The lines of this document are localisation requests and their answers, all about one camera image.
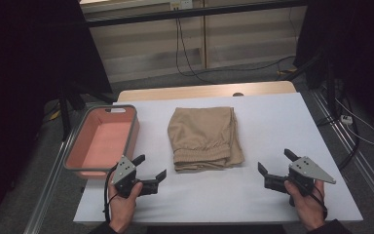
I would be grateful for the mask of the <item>white wall socket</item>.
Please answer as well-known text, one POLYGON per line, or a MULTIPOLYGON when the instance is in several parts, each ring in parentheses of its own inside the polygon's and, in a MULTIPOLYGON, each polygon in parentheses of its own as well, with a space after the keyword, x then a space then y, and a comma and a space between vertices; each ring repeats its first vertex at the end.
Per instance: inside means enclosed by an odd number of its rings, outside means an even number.
POLYGON ((170 0, 169 8, 176 10, 189 10, 193 8, 193 0, 170 0))

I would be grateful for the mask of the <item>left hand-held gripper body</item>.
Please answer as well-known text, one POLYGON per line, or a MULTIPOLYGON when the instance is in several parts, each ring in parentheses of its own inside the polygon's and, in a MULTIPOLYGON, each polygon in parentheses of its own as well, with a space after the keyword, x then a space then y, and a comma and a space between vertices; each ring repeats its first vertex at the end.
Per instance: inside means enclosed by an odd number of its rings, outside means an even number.
POLYGON ((112 178, 112 184, 116 188, 118 194, 123 198, 128 198, 133 187, 138 183, 138 179, 136 178, 136 166, 131 162, 132 160, 123 156, 118 162, 112 178))

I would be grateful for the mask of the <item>person's right hand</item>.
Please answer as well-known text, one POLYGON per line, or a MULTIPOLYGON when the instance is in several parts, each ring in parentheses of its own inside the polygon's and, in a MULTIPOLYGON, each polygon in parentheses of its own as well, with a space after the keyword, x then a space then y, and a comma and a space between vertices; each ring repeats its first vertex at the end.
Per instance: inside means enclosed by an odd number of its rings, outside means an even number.
POLYGON ((324 225, 323 208, 311 196, 303 197, 296 185, 290 181, 286 181, 284 186, 293 198, 295 209, 301 220, 301 223, 308 231, 313 231, 324 225))

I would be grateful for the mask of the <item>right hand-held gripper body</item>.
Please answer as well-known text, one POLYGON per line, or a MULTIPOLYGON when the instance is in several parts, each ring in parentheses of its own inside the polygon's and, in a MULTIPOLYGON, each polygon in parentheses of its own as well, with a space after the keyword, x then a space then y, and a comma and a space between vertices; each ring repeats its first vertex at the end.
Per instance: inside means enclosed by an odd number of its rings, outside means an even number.
POLYGON ((303 196, 310 195, 315 187, 315 181, 335 184, 336 179, 322 169, 309 157, 301 157, 288 166, 287 178, 293 182, 303 196))

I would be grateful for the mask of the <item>khaki pants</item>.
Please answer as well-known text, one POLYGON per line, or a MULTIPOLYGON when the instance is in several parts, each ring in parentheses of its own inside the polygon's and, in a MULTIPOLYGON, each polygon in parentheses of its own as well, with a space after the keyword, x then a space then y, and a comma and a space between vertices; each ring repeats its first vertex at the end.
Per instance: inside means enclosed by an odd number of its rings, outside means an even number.
POLYGON ((177 172, 219 170, 244 161, 233 107, 177 107, 168 138, 177 172))

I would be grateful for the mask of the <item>person's left hand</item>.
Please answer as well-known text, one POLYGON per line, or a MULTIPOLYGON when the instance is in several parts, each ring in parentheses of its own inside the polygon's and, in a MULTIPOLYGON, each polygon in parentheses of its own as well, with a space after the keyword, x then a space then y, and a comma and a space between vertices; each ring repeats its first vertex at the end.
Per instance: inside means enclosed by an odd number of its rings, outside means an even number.
POLYGON ((138 182, 131 190, 128 198, 118 195, 117 189, 112 182, 108 183, 108 197, 110 200, 110 222, 109 226, 117 233, 124 234, 131 224, 136 207, 136 199, 143 184, 138 182))

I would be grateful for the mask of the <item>black metal stand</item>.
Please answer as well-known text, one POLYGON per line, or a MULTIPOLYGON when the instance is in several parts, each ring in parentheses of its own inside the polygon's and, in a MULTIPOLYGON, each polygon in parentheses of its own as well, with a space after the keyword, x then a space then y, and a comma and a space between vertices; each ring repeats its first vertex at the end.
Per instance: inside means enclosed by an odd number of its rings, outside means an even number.
POLYGON ((81 94, 90 95, 93 98, 97 98, 105 103, 111 104, 114 98, 108 96, 107 94, 96 92, 84 85, 77 82, 65 82, 59 87, 59 107, 60 115, 63 127, 63 137, 62 140, 67 140, 67 137, 72 131, 68 105, 71 105, 73 110, 83 110, 86 107, 84 99, 81 94))
POLYGON ((313 56, 306 63, 298 67, 294 72, 289 75, 286 75, 283 78, 279 78, 279 81, 293 81, 302 73, 305 73, 307 70, 312 69, 314 66, 322 63, 324 65, 324 78, 326 82, 326 100, 327 100, 327 109, 329 115, 332 119, 337 119, 337 108, 336 108, 336 97, 335 97, 335 77, 334 77, 334 67, 331 60, 328 58, 326 53, 318 53, 313 56))

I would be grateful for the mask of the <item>light wooden table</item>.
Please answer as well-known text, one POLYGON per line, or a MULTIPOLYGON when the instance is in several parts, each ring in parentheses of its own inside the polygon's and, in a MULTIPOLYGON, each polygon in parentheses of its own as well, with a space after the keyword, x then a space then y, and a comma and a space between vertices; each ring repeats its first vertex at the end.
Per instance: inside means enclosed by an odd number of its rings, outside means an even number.
POLYGON ((234 93, 243 93, 245 97, 260 95, 293 94, 295 92, 296 89, 294 85, 289 81, 272 81, 127 90, 120 92, 118 96, 118 102, 182 98, 232 97, 234 93))

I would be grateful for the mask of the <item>pink basket with grey rim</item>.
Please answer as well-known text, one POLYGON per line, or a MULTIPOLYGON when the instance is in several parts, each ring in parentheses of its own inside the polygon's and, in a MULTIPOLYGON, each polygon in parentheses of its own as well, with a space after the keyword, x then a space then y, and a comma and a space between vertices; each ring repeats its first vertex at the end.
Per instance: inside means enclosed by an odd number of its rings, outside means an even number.
POLYGON ((64 168, 83 179, 104 179, 122 156, 132 158, 138 131, 134 106, 92 107, 72 135, 64 168))

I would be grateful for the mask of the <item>light wooden shelf unit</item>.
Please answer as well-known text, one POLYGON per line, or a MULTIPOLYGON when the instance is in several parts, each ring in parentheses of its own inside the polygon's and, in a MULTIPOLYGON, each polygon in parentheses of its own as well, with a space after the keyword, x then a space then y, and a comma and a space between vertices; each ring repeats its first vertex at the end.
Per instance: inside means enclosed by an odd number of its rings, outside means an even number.
MULTIPOLYGON (((80 0, 86 20, 172 11, 170 0, 80 0)), ((193 0, 193 8, 268 0, 193 0)), ((293 56, 307 6, 93 27, 109 81, 293 56)))

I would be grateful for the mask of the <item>black metal crossbar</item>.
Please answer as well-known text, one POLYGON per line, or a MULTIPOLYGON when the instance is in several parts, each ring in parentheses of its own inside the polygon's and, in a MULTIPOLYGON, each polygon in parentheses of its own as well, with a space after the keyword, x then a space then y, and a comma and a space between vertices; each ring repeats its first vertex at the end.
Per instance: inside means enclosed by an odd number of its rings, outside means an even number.
POLYGON ((258 3, 248 3, 240 5, 227 5, 217 7, 204 7, 190 10, 166 11, 151 14, 141 14, 124 17, 107 17, 87 19, 88 27, 101 27, 128 23, 138 23, 157 20, 176 20, 184 18, 194 18, 203 16, 215 16, 223 14, 244 13, 253 11, 276 10, 291 7, 307 6, 308 0, 268 0, 258 3))

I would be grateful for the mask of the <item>white table mat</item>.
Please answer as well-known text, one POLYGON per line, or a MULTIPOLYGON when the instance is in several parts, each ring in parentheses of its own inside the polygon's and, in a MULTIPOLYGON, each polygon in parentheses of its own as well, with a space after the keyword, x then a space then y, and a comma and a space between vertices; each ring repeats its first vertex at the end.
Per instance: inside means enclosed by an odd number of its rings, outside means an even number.
POLYGON ((284 176, 289 161, 283 151, 307 156, 334 178, 325 187, 328 217, 360 221, 362 215, 318 128, 298 93, 150 100, 134 103, 140 123, 134 153, 145 155, 140 178, 168 173, 155 195, 136 201, 134 223, 140 225, 216 225, 289 223, 298 219, 286 194, 265 188, 257 167, 284 176), (244 162, 231 169, 178 173, 168 140, 168 123, 178 107, 230 106, 238 120, 244 162))

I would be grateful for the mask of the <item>dark curtain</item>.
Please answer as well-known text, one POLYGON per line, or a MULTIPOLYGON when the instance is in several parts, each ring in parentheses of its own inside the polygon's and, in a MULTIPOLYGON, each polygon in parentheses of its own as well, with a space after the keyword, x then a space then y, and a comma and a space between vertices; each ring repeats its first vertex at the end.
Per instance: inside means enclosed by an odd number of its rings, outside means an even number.
POLYGON ((374 118, 374 0, 308 0, 294 65, 320 53, 374 118))
POLYGON ((110 90, 80 0, 0 0, 0 204, 29 160, 45 104, 110 90))

